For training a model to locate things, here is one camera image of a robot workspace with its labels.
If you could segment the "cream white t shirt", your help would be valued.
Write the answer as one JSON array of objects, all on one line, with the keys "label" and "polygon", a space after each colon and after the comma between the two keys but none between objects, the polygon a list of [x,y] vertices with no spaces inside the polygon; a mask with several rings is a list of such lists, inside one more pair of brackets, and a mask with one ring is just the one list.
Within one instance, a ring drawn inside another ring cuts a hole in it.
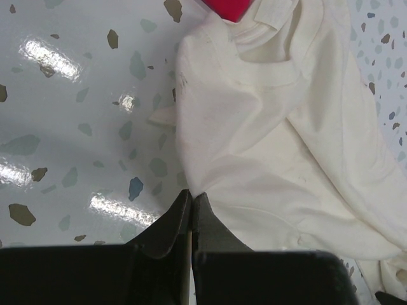
[{"label": "cream white t shirt", "polygon": [[253,250],[325,250],[406,299],[406,176],[349,47],[346,1],[254,1],[181,40],[174,125],[192,196]]}]

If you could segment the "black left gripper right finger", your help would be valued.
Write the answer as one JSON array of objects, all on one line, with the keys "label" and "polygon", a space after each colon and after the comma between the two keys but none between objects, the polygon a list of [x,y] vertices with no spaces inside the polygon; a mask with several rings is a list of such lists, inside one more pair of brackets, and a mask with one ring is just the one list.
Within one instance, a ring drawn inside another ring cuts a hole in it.
[{"label": "black left gripper right finger", "polygon": [[193,201],[192,269],[197,304],[357,304],[347,270],[321,251],[254,251]]}]

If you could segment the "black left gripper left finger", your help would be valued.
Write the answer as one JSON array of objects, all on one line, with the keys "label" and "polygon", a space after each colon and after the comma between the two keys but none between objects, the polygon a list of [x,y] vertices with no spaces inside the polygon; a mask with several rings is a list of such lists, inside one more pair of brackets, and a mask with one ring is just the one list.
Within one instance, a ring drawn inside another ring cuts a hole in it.
[{"label": "black left gripper left finger", "polygon": [[191,194],[117,245],[1,250],[2,304],[187,304]]}]

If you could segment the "folded red t shirt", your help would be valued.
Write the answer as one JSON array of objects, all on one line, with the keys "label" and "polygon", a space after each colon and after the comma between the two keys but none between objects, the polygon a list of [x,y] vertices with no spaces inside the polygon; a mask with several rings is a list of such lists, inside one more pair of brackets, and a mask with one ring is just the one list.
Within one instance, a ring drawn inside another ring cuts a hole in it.
[{"label": "folded red t shirt", "polygon": [[222,19],[230,22],[238,22],[250,8],[251,0],[199,0],[199,4],[204,5]]}]

